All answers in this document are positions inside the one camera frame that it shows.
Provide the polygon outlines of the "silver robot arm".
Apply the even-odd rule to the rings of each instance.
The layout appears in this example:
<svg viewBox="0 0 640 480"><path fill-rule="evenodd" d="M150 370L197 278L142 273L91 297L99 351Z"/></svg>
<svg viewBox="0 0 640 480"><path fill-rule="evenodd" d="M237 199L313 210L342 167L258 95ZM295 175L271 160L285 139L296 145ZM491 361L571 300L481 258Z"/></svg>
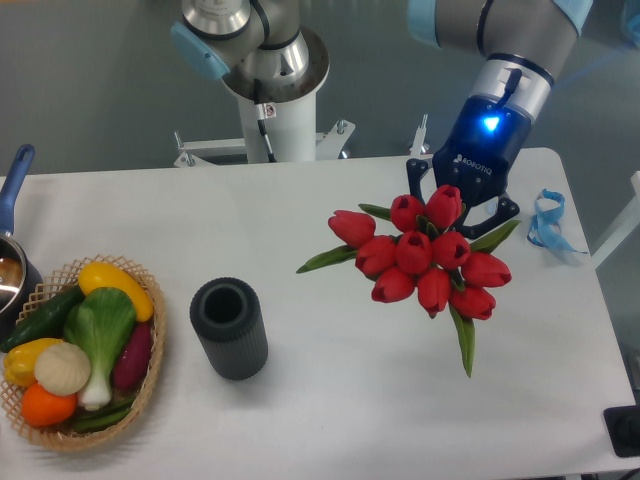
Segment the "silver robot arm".
<svg viewBox="0 0 640 480"><path fill-rule="evenodd" d="M509 171L590 11L587 1L412 1L410 34L439 47L474 51L485 62L444 145L408 165L409 188L432 170L474 208L497 201L484 222L455 229L479 238L518 214ZM313 161L316 94L329 72L321 39L300 22L295 1L185 1L174 46L200 75L236 97L252 163Z"/></svg>

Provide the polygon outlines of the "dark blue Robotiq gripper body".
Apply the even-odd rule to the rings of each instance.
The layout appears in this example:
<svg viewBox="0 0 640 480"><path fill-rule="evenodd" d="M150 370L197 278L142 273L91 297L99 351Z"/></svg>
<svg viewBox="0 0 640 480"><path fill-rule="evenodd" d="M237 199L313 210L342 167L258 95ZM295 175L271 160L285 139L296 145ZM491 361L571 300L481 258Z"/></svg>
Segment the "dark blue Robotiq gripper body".
<svg viewBox="0 0 640 480"><path fill-rule="evenodd" d="M530 130L530 119L519 112L479 96L468 98L432 158L436 184L458 188L467 206L502 195Z"/></svg>

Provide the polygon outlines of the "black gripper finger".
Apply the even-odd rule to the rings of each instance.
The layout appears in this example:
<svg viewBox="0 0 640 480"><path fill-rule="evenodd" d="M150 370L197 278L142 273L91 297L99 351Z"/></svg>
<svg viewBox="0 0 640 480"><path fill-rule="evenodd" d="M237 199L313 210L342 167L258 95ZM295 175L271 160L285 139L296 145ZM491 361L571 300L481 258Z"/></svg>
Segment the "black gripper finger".
<svg viewBox="0 0 640 480"><path fill-rule="evenodd" d="M465 225L464 221L468 215L468 211L465 211L452 224L450 230L459 232L465 238L480 238L520 213L519 205L508 195L498 196L495 201L487 202L486 207L489 210L486 220L476 225Z"/></svg>
<svg viewBox="0 0 640 480"><path fill-rule="evenodd" d="M422 199L421 182L425 175L432 168L431 159L409 158L406 161L406 173L409 186L409 193L416 199Z"/></svg>

